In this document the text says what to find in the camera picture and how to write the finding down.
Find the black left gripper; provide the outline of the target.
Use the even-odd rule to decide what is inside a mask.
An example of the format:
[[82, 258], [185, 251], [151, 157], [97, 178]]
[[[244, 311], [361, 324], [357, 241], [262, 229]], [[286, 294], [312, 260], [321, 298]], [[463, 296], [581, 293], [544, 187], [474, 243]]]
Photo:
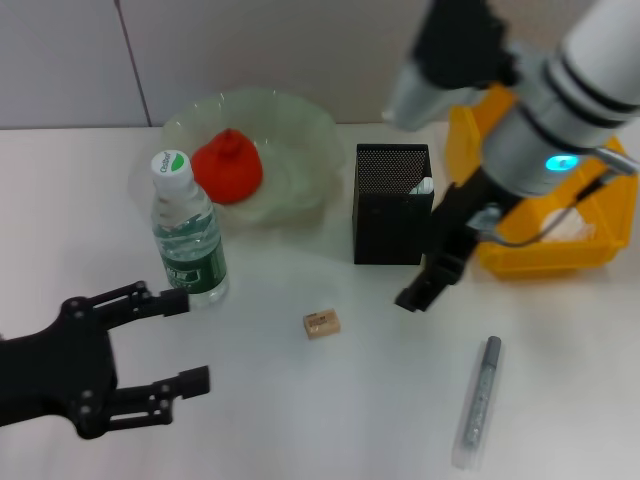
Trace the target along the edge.
[[189, 311], [185, 289], [153, 295], [144, 281], [66, 300], [44, 330], [1, 342], [1, 425], [53, 415], [69, 420], [81, 438], [95, 439], [171, 424], [175, 399], [210, 392], [209, 367], [119, 389], [106, 329]]

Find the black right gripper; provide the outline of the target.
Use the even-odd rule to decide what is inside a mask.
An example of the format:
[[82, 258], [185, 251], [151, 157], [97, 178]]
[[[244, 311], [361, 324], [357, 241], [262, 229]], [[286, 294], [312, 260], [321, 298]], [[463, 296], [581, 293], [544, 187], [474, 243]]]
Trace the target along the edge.
[[[519, 204], [519, 197], [477, 168], [462, 184], [452, 184], [433, 211], [425, 244], [425, 269], [396, 297], [395, 304], [409, 312], [425, 312], [449, 286], [455, 285], [479, 240], [467, 223], [488, 205], [506, 216]], [[456, 274], [435, 271], [439, 266]]]

